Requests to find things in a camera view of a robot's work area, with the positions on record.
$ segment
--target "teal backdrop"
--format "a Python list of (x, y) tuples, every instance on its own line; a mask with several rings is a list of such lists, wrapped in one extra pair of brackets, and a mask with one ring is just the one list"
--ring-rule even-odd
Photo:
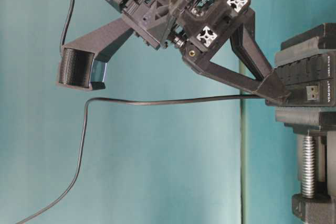
[[(134, 36), (108, 64), (106, 90), (57, 87), (59, 37), (69, 0), (0, 4), (0, 223), (27, 217), (68, 186), (88, 98), (238, 93), (196, 75), (174, 48), (156, 52)], [(104, 0), (76, 0), (67, 41), (118, 17)], [(238, 70), (229, 48), (219, 55), (217, 61)], [(218, 224), (240, 219), (239, 101), (154, 108), (95, 103), (78, 182), (63, 201), (30, 223)]]
[[(252, 0), (256, 40), (271, 63), (280, 43), (325, 22), (336, 22), (336, 0)], [(264, 101), (243, 106), (244, 223), (302, 223), (291, 213), (297, 181), (296, 137), (275, 122)]]

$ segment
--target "bolt head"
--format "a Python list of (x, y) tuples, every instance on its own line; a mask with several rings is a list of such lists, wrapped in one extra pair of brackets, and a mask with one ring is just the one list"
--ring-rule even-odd
[(194, 57), (196, 55), (194, 50), (189, 51), (189, 56), (190, 57)]

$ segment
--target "black plastic bracket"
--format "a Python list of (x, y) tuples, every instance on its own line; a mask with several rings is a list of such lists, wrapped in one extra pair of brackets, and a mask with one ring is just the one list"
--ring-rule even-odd
[(57, 84), (88, 91), (104, 89), (107, 62), (132, 33), (119, 18), (64, 45)]
[[(201, 52), (191, 42), (180, 51), (183, 61), (196, 73), (258, 95), (276, 104), (283, 104), (290, 92), (275, 73), (254, 39), (255, 13), (247, 9), (244, 14), (223, 30), (216, 45), (207, 52)], [(218, 50), (230, 39), (234, 53), (255, 76), (255, 79), (231, 71), (211, 62)]]

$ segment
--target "threaded screw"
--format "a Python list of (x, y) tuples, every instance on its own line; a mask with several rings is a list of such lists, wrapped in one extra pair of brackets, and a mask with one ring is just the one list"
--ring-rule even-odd
[(303, 138), (303, 156), (302, 156), (302, 196), (307, 199), (315, 197), (316, 183), (316, 157), (315, 140), (312, 136)]

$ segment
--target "black cable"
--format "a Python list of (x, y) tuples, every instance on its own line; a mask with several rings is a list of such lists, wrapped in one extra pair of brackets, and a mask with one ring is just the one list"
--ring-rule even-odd
[(67, 19), (65, 21), (64, 28), (63, 28), (63, 31), (62, 31), (61, 41), (59, 43), (59, 53), (61, 54), (61, 56), (62, 56), (62, 46), (64, 45), (65, 39), (67, 37), (69, 24), (70, 24), (70, 21), (71, 21), (72, 13), (74, 11), (74, 6), (75, 6), (75, 0), (70, 0), (68, 16), (67, 16)]
[[(65, 38), (68, 32), (70, 20), (72, 17), (72, 12), (74, 11), (74, 5), (75, 5), (75, 0), (71, 0), (67, 20), (65, 22), (64, 29), (61, 35), (61, 41), (60, 41), (60, 54), (61, 55), (62, 55), (62, 46), (64, 45)], [(204, 98), (194, 98), (194, 99), (184, 99), (184, 100), (166, 100), (166, 101), (149, 101), (149, 102), (129, 101), (129, 100), (112, 99), (112, 98), (92, 98), (88, 100), (85, 103), (85, 109), (84, 109), (84, 123), (83, 123), (83, 129), (82, 129), (82, 137), (80, 140), (77, 168), (76, 168), (75, 176), (72, 179), (70, 185), (56, 200), (54, 200), (48, 206), (42, 208), (40, 211), (23, 219), (22, 221), (17, 222), (16, 224), (24, 224), (34, 219), (35, 217), (43, 214), (45, 211), (49, 210), (51, 207), (59, 203), (74, 186), (75, 182), (77, 181), (80, 168), (81, 168), (84, 141), (85, 141), (85, 135), (86, 135), (86, 129), (87, 129), (87, 122), (88, 122), (88, 110), (89, 110), (89, 104), (91, 102), (101, 101), (101, 102), (137, 105), (137, 106), (156, 106), (156, 105), (175, 105), (175, 104), (201, 103), (201, 102), (211, 102), (211, 101), (237, 100), (237, 99), (242, 100), (242, 99), (261, 99), (261, 98), (256, 95), (224, 95), (220, 97), (204, 97)]]
[(86, 134), (87, 123), (88, 123), (89, 105), (91, 102), (101, 101), (101, 102), (120, 103), (120, 104), (137, 105), (137, 106), (156, 106), (156, 105), (176, 105), (176, 104), (200, 103), (200, 102), (211, 102), (211, 101), (237, 100), (237, 99), (261, 99), (261, 98), (256, 95), (224, 95), (221, 97), (205, 97), (205, 98), (195, 98), (195, 99), (185, 99), (185, 100), (166, 100), (166, 101), (151, 101), (151, 102), (128, 101), (128, 100), (120, 100), (120, 99), (112, 99), (112, 98), (92, 98), (88, 100), (85, 103), (85, 108), (84, 108), (84, 123), (83, 123), (83, 129), (82, 129), (82, 137), (80, 140), (77, 168), (76, 168), (75, 176), (72, 179), (70, 185), (56, 200), (54, 200), (48, 206), (36, 212), (35, 214), (25, 218), (24, 220), (19, 221), (17, 224), (24, 224), (27, 221), (34, 219), (35, 217), (41, 215), (42, 213), (44, 213), (45, 211), (53, 207), (54, 205), (59, 203), (74, 186), (78, 178), (79, 172), (80, 172), (82, 156), (83, 156), (84, 141), (85, 141), (85, 134)]

